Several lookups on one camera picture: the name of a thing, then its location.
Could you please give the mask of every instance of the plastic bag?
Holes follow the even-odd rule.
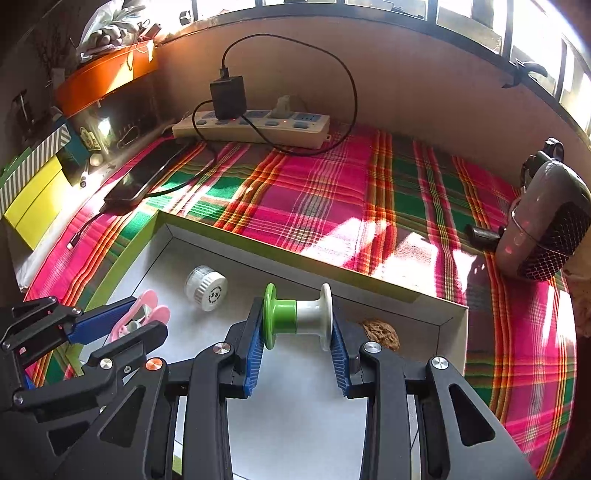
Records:
[[[76,49],[81,63],[136,43],[145,8],[143,0],[111,0],[99,7],[87,22]]]

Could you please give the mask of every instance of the power strip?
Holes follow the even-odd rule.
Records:
[[[318,149],[327,140],[328,115],[293,112],[289,118],[271,118],[270,114],[270,110],[248,110],[244,116],[277,145]],[[243,118],[218,120],[215,112],[197,112],[195,124],[207,140],[265,142]],[[176,138],[196,137],[191,117],[177,123],[173,127],[173,134]]]

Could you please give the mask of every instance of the bolt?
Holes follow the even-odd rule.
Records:
[[[103,370],[109,370],[113,367],[113,360],[111,360],[110,358],[103,358],[100,361],[99,365]]]
[[[213,346],[214,353],[218,353],[219,355],[223,355],[224,353],[228,353],[232,347],[229,343],[226,342],[219,342]]]
[[[146,362],[146,368],[148,370],[156,371],[156,370],[160,370],[162,368],[162,366],[164,365],[164,362],[162,361],[161,358],[151,358],[150,360],[148,360]]]
[[[366,342],[363,344],[363,350],[369,353],[380,353],[382,346],[378,342]]]
[[[438,370],[445,370],[447,367],[449,367],[449,363],[442,356],[435,357],[433,360],[431,360],[431,364]]]

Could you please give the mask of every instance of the pink clothespin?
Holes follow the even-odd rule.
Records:
[[[140,309],[144,309],[146,312],[145,317],[141,320],[134,320],[133,317]],[[109,343],[155,320],[166,325],[170,320],[170,309],[165,305],[158,305],[158,296],[154,290],[146,290],[115,324],[109,335]]]

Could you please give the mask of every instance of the orange box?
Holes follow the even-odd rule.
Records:
[[[156,69],[154,40],[122,48],[68,77],[56,90],[57,106],[70,118],[120,86]]]

